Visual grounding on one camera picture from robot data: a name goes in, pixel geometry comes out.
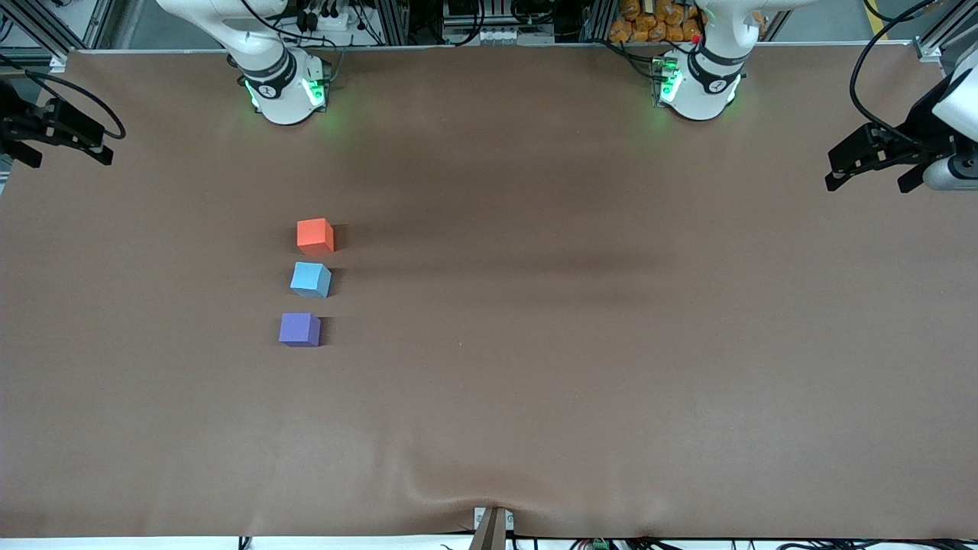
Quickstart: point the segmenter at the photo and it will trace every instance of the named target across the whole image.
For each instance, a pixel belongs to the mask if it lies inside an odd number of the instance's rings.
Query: pile of potatoes
[[[702,33],[695,6],[656,0],[655,13],[646,13],[640,0],[621,0],[621,18],[611,24],[611,42],[690,42]]]

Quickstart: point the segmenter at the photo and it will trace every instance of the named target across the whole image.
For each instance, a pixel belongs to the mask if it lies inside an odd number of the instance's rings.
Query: orange-red block
[[[303,219],[296,227],[295,243],[306,255],[333,252],[335,250],[333,227],[325,217]]]

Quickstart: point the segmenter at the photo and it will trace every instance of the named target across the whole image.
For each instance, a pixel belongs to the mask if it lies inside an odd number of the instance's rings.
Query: brown table surface
[[[978,194],[824,189],[859,50],[758,49],[709,123],[603,49],[356,53],[294,127],[220,55],[72,56],[130,137],[2,199],[0,534],[486,503],[535,535],[978,534]],[[862,91],[899,121],[938,78],[885,47]],[[335,296],[299,298],[323,215]],[[277,344],[302,310],[327,345]]]

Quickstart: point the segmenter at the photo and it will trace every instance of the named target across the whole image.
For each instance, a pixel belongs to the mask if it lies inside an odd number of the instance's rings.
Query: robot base
[[[665,65],[661,68],[663,82],[652,83],[657,105],[669,106],[678,115],[690,120],[709,120],[722,113],[734,100],[740,76],[730,85],[719,80],[724,86],[723,91],[709,93],[691,76],[688,54],[673,50],[665,55],[664,60]]]
[[[255,111],[283,125],[298,124],[316,111],[326,110],[332,74],[332,67],[320,58],[299,48],[289,48],[289,51],[295,56],[295,76],[278,98],[263,97],[248,86]]]

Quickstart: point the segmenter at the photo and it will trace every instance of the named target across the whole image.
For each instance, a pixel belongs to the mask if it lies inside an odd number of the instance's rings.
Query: cube
[[[283,313],[279,342],[289,347],[316,347],[321,326],[312,313]]]
[[[333,227],[325,217],[304,219],[295,228],[295,244],[306,255],[333,252]]]
[[[322,263],[297,261],[292,271],[292,291],[307,298],[325,298],[330,295],[333,274]]]

